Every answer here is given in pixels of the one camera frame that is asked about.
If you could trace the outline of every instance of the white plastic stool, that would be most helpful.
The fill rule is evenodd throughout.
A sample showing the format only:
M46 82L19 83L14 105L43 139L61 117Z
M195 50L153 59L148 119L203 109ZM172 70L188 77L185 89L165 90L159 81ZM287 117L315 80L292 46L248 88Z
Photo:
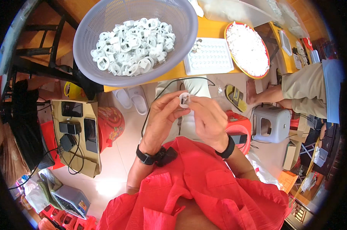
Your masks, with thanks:
M253 136L254 140L279 143L286 139L290 131L290 111L279 107L258 107L254 109L254 115L256 116L256 130L257 133ZM269 136L263 136L260 133L261 120L267 119L271 125L272 130Z

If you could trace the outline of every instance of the light blue shirt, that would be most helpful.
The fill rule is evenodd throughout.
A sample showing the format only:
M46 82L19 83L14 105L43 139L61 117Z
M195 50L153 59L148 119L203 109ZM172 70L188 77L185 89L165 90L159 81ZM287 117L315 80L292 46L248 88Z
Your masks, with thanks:
M340 60L322 60L325 92L327 97L327 121L339 124L339 92L345 78Z

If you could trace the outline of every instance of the purple plastic basket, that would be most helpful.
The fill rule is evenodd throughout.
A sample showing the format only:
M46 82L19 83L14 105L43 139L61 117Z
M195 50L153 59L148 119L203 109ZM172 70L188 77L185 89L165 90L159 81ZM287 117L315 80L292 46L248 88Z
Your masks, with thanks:
M172 31L176 35L175 50L168 53L167 62L138 76L114 76L107 70L98 69L90 51L95 49L100 33L112 31L115 24L141 18L158 18L161 22L172 25ZM74 59L80 71L99 84L114 87L139 85L178 65L190 52L197 34L198 18L188 0L101 0L84 16L76 30Z

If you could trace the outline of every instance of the white pants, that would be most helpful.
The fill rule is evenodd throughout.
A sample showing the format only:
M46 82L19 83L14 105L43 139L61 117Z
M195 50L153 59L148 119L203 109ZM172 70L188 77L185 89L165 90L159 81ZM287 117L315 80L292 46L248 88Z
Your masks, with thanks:
M208 81L205 79L189 79L185 80L185 78L181 79L185 85L185 89L191 94L198 97L208 97L211 98L211 95L209 93L208 88ZM155 89L155 97L158 96L162 92L162 90L171 82L171 80L164 80L158 82L158 85ZM167 93L172 93L177 91L177 84L174 82L172 83L167 89L161 94L159 97L163 96ZM194 120L194 111L191 111L189 114L182 117L181 121L181 130L178 125L179 120L176 119L173 124L171 131L164 143L170 142L172 140L175 140L177 136L185 136L191 140L194 141L200 141L203 142L195 133L195 120Z

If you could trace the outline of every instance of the smartphone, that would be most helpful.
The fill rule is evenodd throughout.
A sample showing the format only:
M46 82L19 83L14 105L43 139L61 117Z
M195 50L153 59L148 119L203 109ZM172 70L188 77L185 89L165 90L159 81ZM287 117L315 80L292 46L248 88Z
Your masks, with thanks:
M83 104L78 102L61 102L61 114L64 117L83 117Z
M98 153L97 128L94 119L84 118L84 134L87 150Z

